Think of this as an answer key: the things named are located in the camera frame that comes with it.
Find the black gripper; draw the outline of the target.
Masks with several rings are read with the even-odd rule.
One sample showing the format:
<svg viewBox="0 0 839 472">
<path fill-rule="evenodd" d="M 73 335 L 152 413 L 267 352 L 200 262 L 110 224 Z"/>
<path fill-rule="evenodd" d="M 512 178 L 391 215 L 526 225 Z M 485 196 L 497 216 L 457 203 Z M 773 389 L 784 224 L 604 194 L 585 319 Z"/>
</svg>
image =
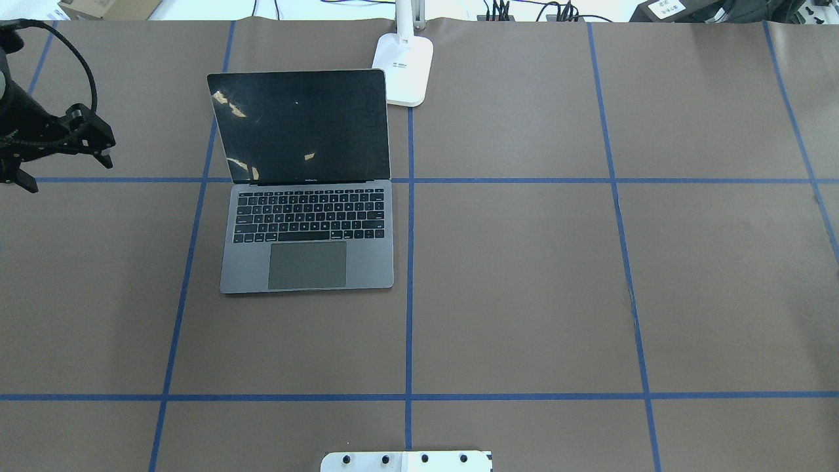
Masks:
<svg viewBox="0 0 839 472">
<path fill-rule="evenodd" d="M 2 177 L 29 193 L 39 192 L 38 182 L 20 165 L 54 153 L 84 153 L 113 169 L 113 129 L 83 104 L 72 105 L 62 117 L 54 116 L 17 83 L 5 83 L 1 125 Z"/>
</svg>

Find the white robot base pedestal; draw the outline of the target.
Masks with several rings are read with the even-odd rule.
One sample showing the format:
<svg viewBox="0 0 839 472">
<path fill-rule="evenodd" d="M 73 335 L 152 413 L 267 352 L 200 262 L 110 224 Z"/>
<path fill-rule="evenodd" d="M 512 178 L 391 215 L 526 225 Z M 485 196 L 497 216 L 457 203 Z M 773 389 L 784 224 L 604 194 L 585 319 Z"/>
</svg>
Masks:
<svg viewBox="0 0 839 472">
<path fill-rule="evenodd" d="M 335 452 L 321 471 L 492 471 L 492 453 L 480 450 Z"/>
</svg>

